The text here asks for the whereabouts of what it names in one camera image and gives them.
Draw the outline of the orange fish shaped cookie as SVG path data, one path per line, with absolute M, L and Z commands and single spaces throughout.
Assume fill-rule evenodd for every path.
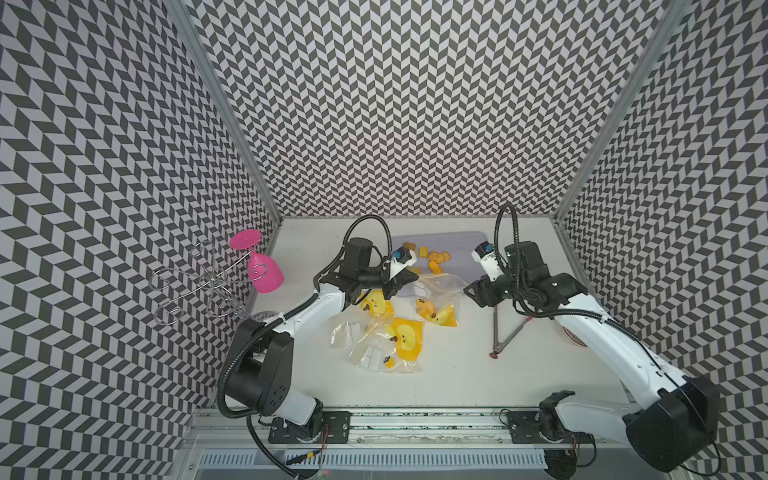
M 443 269 L 441 268 L 440 264 L 437 263 L 436 261 L 430 260 L 428 267 L 433 274 L 441 274 L 443 272 Z

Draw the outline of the duck print resealable bag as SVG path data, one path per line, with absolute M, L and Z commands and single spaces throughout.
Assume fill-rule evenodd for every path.
M 415 310 L 425 321 L 455 328 L 459 326 L 457 314 L 467 283 L 452 274 L 429 274 L 415 283 Z

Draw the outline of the lavender plastic tray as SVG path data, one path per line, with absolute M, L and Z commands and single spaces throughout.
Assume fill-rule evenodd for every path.
M 396 247 L 404 243 L 416 246 L 418 261 L 414 267 L 419 270 L 420 275 L 432 273 L 428 259 L 420 255 L 422 247 L 427 249 L 427 253 L 450 255 L 450 259 L 441 264 L 445 274 L 455 275 L 466 283 L 471 283 L 485 274 L 483 268 L 472 258 L 475 248 L 487 241 L 487 236 L 480 231 L 405 234 L 394 236 L 392 241 Z

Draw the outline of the red metal tongs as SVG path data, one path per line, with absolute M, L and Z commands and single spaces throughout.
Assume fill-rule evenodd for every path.
M 519 324 L 504 338 L 500 336 L 500 314 L 498 307 L 493 308 L 493 317 L 492 317 L 492 333 L 493 333 L 493 339 L 492 339 L 492 349 L 489 353 L 489 357 L 492 359 L 498 359 L 499 355 L 504 351 L 504 349 L 511 343 L 513 339 L 515 339 L 521 331 L 527 326 L 529 322 L 533 320 L 532 317 L 528 316 L 524 320 L 520 321 Z

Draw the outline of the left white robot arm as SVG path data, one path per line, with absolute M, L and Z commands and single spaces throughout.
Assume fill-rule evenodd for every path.
M 307 299 L 263 322 L 240 324 L 217 382 L 216 405 L 224 417 L 273 417 L 302 440 L 317 437 L 323 404 L 292 385 L 295 338 L 358 303 L 367 291 L 379 290 L 390 299 L 418 279 L 410 269 L 418 260 L 414 250 L 402 246 L 375 266 L 370 264 L 373 250 L 368 239 L 346 240 L 313 278 L 314 290 Z

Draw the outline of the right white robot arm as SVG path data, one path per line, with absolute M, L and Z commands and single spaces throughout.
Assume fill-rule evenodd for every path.
M 473 260 L 484 273 L 464 292 L 480 307 L 505 300 L 523 315 L 549 319 L 574 334 L 621 381 L 628 403 L 598 401 L 561 390 L 542 400 L 535 416 L 543 441 L 590 434 L 630 446 L 648 465 L 671 472 L 715 445 L 720 393 L 705 376 L 691 377 L 619 325 L 568 273 L 553 275 L 531 241 L 497 251 L 479 244 Z

